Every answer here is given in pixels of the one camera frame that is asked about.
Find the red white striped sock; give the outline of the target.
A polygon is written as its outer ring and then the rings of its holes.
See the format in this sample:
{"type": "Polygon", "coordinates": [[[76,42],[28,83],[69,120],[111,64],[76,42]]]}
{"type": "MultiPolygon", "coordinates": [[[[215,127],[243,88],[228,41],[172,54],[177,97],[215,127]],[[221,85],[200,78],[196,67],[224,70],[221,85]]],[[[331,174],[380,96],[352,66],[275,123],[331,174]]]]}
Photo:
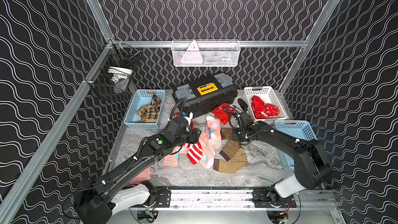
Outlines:
{"type": "Polygon", "coordinates": [[[186,148],[187,157],[192,164],[197,164],[203,157],[203,150],[201,144],[198,142],[196,144],[185,143],[183,145],[186,148]]]}

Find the red penguin sock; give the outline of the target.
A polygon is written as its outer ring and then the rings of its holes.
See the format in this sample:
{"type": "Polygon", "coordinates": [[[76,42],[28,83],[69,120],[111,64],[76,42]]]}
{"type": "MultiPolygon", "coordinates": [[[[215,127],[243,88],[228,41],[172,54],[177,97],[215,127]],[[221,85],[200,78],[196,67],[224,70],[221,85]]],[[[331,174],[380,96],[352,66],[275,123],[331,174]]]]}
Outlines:
{"type": "Polygon", "coordinates": [[[264,101],[256,96],[253,95],[251,98],[251,109],[253,111],[254,117],[256,119],[265,119],[267,118],[267,115],[265,114],[265,103],[264,101]]]}

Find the red santa sock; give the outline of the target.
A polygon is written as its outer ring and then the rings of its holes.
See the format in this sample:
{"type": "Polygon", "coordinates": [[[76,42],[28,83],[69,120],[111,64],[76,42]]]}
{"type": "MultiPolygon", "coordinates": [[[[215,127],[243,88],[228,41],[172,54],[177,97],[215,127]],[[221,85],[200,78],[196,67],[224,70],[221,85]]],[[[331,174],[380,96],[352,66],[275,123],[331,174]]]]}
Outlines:
{"type": "Polygon", "coordinates": [[[234,114],[235,112],[233,110],[233,107],[230,104],[223,103],[223,104],[219,105],[217,108],[215,108],[214,110],[212,110],[211,113],[214,114],[215,118],[218,118],[223,125],[226,125],[229,122],[230,117],[231,117],[231,115],[229,113],[234,114]]]}

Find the red snowflake sock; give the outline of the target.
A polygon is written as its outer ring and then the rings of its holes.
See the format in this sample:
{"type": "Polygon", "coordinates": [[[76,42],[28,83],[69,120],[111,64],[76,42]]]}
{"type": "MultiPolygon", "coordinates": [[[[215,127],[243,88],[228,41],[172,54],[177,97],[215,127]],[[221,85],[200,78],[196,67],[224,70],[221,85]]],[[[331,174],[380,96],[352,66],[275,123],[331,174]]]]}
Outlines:
{"type": "Polygon", "coordinates": [[[280,114],[280,109],[279,107],[273,105],[273,104],[265,104],[263,113],[267,117],[278,117],[280,114]]]}

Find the tan argyle sock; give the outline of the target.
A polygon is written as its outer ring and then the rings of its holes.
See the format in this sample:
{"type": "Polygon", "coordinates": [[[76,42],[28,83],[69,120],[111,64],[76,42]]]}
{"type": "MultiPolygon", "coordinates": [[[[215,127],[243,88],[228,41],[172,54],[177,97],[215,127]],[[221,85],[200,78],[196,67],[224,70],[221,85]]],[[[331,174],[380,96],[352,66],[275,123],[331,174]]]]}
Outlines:
{"type": "Polygon", "coordinates": [[[159,117],[162,101],[155,95],[152,95],[151,102],[143,105],[136,114],[140,116],[143,123],[156,123],[159,117]]]}

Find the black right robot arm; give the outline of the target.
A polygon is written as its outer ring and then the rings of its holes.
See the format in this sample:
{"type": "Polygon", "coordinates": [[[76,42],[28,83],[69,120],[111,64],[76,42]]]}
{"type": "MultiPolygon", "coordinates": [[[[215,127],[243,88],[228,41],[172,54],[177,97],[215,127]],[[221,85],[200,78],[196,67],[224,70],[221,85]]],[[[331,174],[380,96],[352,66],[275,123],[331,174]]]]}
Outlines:
{"type": "Polygon", "coordinates": [[[295,138],[266,122],[254,122],[246,112],[234,113],[238,126],[234,137],[242,144],[260,141],[286,153],[294,161],[294,174],[273,184],[268,191],[268,201],[276,202],[303,190],[314,190],[333,176],[328,157],[317,140],[295,138]]]}

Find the white perforated plastic basket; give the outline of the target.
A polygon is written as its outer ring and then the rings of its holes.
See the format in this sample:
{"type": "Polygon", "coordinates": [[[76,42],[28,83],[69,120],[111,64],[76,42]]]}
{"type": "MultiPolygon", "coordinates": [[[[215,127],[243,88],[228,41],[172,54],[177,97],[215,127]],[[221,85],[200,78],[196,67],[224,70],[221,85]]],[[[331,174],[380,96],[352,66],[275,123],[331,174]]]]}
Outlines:
{"type": "Polygon", "coordinates": [[[268,124],[273,123],[276,120],[285,120],[287,119],[287,114],[282,107],[280,100],[278,99],[274,89],[270,86],[261,86],[261,87],[245,87],[244,88],[244,100],[248,104],[248,114],[254,120],[257,121],[264,121],[268,124]],[[265,104],[273,104],[280,109],[280,114],[278,117],[267,117],[265,119],[256,119],[254,117],[253,111],[251,109],[251,98],[253,95],[260,97],[265,104]]]}

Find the right light blue basket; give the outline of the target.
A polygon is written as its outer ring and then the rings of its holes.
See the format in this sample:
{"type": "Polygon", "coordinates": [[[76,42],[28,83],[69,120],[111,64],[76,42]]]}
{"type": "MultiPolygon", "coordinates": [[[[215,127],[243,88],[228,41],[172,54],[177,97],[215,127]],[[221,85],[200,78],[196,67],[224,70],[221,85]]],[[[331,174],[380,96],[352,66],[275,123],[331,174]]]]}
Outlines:
{"type": "MultiPolygon", "coordinates": [[[[304,120],[276,120],[275,128],[295,138],[311,141],[318,140],[310,123],[304,120]]],[[[282,167],[285,171],[294,171],[293,158],[278,150],[282,167]]]]}

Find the light blue basket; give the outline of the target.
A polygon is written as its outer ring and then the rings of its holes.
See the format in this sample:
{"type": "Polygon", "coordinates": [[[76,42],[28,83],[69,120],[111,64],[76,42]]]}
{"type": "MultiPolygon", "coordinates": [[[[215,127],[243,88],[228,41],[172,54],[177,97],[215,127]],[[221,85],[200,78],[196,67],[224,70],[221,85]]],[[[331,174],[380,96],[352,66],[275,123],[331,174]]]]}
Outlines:
{"type": "Polygon", "coordinates": [[[159,129],[164,99],[165,90],[138,89],[126,113],[124,124],[131,129],[159,129]]]}
{"type": "MultiPolygon", "coordinates": [[[[276,120],[275,128],[295,138],[311,141],[318,140],[310,123],[304,120],[276,120]]],[[[282,167],[285,171],[294,171],[293,158],[278,150],[282,167]]]]}

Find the left light blue basket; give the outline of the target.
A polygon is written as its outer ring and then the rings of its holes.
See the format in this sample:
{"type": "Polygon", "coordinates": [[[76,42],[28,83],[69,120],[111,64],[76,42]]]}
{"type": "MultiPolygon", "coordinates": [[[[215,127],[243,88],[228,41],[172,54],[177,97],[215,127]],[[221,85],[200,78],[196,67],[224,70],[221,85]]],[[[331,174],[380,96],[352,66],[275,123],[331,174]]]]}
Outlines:
{"type": "Polygon", "coordinates": [[[131,129],[159,129],[164,99],[165,90],[138,89],[126,113],[124,124],[131,129]]]}

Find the pink dotted sock centre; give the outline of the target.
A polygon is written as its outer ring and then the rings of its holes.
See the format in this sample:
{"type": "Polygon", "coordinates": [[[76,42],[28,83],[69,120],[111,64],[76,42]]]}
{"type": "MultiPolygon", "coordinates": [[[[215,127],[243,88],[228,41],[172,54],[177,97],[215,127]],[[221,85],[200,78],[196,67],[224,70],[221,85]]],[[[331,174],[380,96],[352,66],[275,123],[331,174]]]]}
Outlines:
{"type": "MultiPolygon", "coordinates": [[[[208,143],[208,138],[206,133],[201,134],[199,143],[202,146],[203,157],[198,164],[202,165],[207,169],[210,169],[214,164],[215,148],[213,145],[208,143]]],[[[175,147],[174,150],[172,151],[172,155],[167,155],[163,159],[163,165],[169,167],[177,167],[179,157],[187,157],[186,148],[183,145],[175,147]]]]}

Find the black stapler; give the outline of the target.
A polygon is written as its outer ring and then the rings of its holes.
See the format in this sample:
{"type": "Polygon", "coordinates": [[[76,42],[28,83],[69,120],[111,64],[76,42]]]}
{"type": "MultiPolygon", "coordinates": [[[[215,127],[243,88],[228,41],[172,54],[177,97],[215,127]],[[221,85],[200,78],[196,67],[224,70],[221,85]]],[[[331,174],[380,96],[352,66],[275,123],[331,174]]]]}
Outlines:
{"type": "Polygon", "coordinates": [[[237,100],[237,102],[238,102],[238,104],[241,107],[243,112],[246,112],[248,110],[248,104],[242,98],[239,98],[237,100]]]}

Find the pink patterned sock upper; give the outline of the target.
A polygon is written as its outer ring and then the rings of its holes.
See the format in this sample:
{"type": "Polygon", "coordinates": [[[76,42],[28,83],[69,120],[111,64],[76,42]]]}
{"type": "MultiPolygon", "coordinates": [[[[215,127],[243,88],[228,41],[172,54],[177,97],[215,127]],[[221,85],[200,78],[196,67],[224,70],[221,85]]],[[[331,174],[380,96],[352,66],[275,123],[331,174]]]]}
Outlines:
{"type": "Polygon", "coordinates": [[[208,143],[213,146],[220,147],[222,145],[220,120],[213,116],[207,115],[206,121],[207,121],[206,135],[208,138],[208,143]]]}

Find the tan plain sock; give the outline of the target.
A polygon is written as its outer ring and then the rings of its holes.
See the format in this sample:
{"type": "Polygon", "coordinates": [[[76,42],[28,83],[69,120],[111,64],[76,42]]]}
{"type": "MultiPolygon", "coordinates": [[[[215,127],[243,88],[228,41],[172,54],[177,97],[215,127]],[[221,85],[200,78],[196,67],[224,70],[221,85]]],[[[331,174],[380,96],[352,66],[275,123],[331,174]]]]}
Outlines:
{"type": "Polygon", "coordinates": [[[223,141],[228,141],[219,152],[224,160],[215,159],[213,169],[220,173],[235,174],[248,165],[245,149],[234,140],[232,128],[222,128],[221,138],[223,141]]]}

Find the clear wall-mounted basket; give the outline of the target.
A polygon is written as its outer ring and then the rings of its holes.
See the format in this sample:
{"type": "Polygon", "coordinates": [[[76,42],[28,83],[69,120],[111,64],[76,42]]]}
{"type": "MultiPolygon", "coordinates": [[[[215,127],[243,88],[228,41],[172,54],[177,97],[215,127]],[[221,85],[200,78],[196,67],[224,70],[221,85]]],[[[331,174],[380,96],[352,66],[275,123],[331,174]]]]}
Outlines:
{"type": "Polygon", "coordinates": [[[173,40],[173,62],[180,67],[235,67],[239,40],[173,40]]]}

